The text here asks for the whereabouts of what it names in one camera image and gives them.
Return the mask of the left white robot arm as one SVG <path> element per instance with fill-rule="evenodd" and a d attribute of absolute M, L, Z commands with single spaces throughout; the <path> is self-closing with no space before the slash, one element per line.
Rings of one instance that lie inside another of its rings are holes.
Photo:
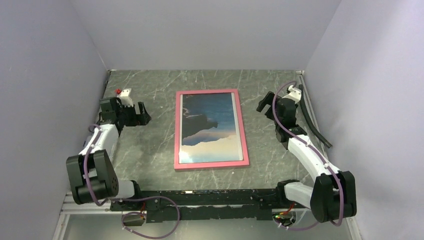
<path fill-rule="evenodd" d="M 100 100 L 97 123 L 91 125 L 92 135 L 83 150 L 66 160 L 70 190 L 76 204 L 94 203 L 102 206 L 107 200 L 118 200 L 130 210 L 143 204 L 140 187 L 134 180 L 120 180 L 112 158 L 124 127 L 145 126 L 150 120 L 143 102 L 133 104 L 129 97 L 108 97 Z"/>

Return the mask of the seascape photo print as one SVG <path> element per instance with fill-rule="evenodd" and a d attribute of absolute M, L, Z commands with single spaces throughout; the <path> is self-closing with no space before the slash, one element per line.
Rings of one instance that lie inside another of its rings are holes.
<path fill-rule="evenodd" d="M 179 100 L 179 164 L 243 161 L 234 92 L 186 93 Z"/>

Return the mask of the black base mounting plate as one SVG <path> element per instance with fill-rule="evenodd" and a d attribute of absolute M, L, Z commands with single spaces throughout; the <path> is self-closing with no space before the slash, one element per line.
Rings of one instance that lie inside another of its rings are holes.
<path fill-rule="evenodd" d="M 112 212 L 146 213 L 148 223 L 164 221 L 256 219 L 302 208 L 276 188 L 224 190 L 143 190 L 130 200 L 115 200 Z"/>

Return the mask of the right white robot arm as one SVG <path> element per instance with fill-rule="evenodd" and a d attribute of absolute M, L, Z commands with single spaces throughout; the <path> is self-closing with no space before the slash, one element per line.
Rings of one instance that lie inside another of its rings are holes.
<path fill-rule="evenodd" d="M 342 171 L 329 162 L 313 145 L 306 131 L 297 124 L 296 112 L 302 93 L 295 90 L 284 97 L 269 91 L 258 103 L 257 112 L 269 106 L 265 116 L 275 124 L 277 140 L 308 171 L 313 186 L 298 180 L 277 185 L 275 202 L 282 208 L 295 202 L 309 210 L 319 223 L 334 222 L 357 214 L 356 181 L 350 171 Z"/>

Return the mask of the black foam tube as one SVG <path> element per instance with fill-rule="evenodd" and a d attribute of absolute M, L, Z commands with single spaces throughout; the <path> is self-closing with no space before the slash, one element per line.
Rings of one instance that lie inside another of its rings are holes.
<path fill-rule="evenodd" d="M 311 115 L 310 108 L 307 105 L 307 99 L 306 99 L 306 93 L 305 88 L 302 84 L 298 85 L 298 89 L 300 90 L 300 108 L 301 112 L 303 114 L 303 117 L 305 119 L 305 122 L 307 126 L 309 127 L 310 131 L 315 135 L 315 137 L 328 149 L 332 148 L 333 145 L 328 141 L 320 132 L 319 128 L 317 127 L 315 123 L 315 119 Z"/>

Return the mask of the pink wooden picture frame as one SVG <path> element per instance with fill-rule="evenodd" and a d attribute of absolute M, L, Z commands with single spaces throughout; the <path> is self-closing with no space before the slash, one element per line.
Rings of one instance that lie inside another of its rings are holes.
<path fill-rule="evenodd" d="M 243 149 L 243 161 L 235 162 L 209 162 L 209 163 L 190 163 L 179 164 L 179 134 L 180 134 L 180 95 L 181 94 L 197 94 L 197 93 L 227 93 L 235 94 L 236 109 L 238 114 L 239 129 L 241 134 L 241 143 Z M 194 170 L 206 168 L 230 168 L 230 167 L 245 167 L 250 164 L 246 135 L 240 105 L 240 97 L 237 89 L 209 89 L 209 90 L 183 90 L 177 91 L 175 101 L 175 134 L 174 134 L 174 169 L 175 170 Z"/>

